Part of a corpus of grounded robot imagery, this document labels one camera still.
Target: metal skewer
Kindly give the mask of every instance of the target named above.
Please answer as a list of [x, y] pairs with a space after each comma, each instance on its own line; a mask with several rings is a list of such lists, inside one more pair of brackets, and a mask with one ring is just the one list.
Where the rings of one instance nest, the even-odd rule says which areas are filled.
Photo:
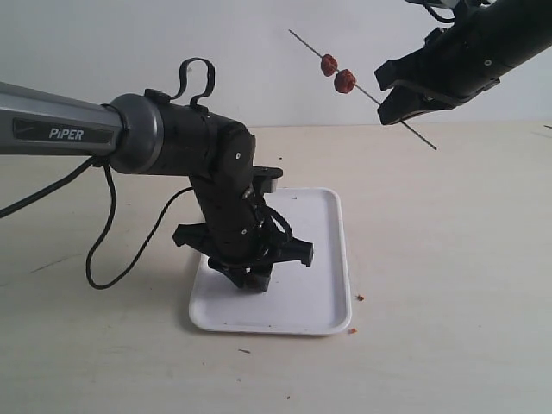
[[[306, 41], [304, 41], [303, 39], [301, 39], [301, 37], [299, 37], [299, 35], [297, 33], [295, 33], [293, 30], [291, 29], [288, 29], [289, 32], [298, 40], [300, 41], [301, 43], [303, 43], [311, 52], [313, 52], [316, 56], [318, 56], [320, 59], [323, 57], [314, 47], [312, 47], [311, 45], [309, 45]], [[336, 66], [333, 66], [332, 65], [332, 69], [334, 69], [336, 72], [339, 72], [339, 69], [336, 67]], [[356, 82], [354, 83], [354, 87], [356, 89], [358, 89], [360, 92], [362, 92], [364, 95], [366, 95], [372, 102], [374, 102], [375, 104], [377, 105], [381, 105], [381, 102], [378, 101], [378, 99], [376, 99], [375, 97], [373, 97], [372, 95], [370, 95], [368, 92], [366, 92], [366, 90], [364, 90], [363, 88], [361, 88]], [[429, 142], [428, 140], [426, 140], [425, 138], [423, 138], [423, 136], [417, 132], [413, 127], [411, 127], [409, 124], [407, 124], [405, 121], [400, 121], [401, 124], [403, 124], [403, 126], [408, 129], [409, 131], [411, 131], [415, 136], [417, 136], [420, 140], [422, 140], [423, 142], [425, 142], [426, 144], [428, 144], [430, 147], [432, 147], [433, 149], [437, 150], [437, 147], [435, 145], [433, 145], [431, 142]]]

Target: white wall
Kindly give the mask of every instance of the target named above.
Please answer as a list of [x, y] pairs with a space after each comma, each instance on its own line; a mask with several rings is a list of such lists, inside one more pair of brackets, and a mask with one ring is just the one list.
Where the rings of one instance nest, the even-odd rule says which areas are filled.
[[[182, 59], [217, 68], [211, 110], [250, 126], [378, 123], [357, 91], [337, 94], [297, 30], [382, 98], [373, 70], [422, 45], [436, 22], [402, 0], [8, 0], [0, 12], [0, 79], [96, 103], [177, 89]], [[552, 117], [552, 52], [454, 111], [419, 121]], [[197, 71], [194, 91], [203, 82]]]

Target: white plastic tray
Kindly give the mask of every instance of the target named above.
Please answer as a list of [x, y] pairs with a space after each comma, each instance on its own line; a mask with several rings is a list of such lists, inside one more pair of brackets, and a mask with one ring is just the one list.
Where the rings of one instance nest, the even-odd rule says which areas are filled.
[[202, 257], [191, 292], [190, 319], [200, 329], [264, 334], [330, 335], [351, 320], [340, 200], [323, 188], [267, 194], [298, 239], [314, 243], [311, 267], [274, 265], [267, 292], [237, 289]]

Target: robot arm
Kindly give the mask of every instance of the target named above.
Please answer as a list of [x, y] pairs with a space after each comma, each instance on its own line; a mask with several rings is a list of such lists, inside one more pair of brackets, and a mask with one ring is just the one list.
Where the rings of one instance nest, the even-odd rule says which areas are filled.
[[454, 25], [436, 28], [423, 48], [388, 60], [376, 72], [383, 125], [451, 110], [500, 82], [500, 77], [552, 46], [549, 0], [406, 0], [452, 9]]
[[[208, 67], [205, 92], [190, 105], [171, 103], [195, 60]], [[247, 128], [198, 104], [214, 84], [215, 68], [199, 58], [183, 62], [174, 97], [146, 90], [94, 105], [0, 84], [0, 154], [92, 155], [120, 173], [189, 177], [205, 223], [180, 225], [175, 243], [209, 256], [209, 266], [236, 286], [265, 291], [274, 263], [310, 266], [313, 247], [265, 203], [283, 172], [253, 166]]]

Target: white table surface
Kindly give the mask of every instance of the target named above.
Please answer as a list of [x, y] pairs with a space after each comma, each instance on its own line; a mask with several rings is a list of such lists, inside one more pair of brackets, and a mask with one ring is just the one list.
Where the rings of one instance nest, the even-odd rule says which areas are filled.
[[[279, 186], [342, 198], [355, 335], [208, 334], [188, 318], [191, 196], [137, 268], [92, 290], [109, 203], [94, 169], [0, 221], [0, 411], [544, 413], [552, 410], [552, 130], [542, 122], [256, 129]], [[7, 205], [80, 160], [0, 157]], [[115, 176], [108, 280], [187, 179]], [[251, 354], [239, 352], [239, 348]]]

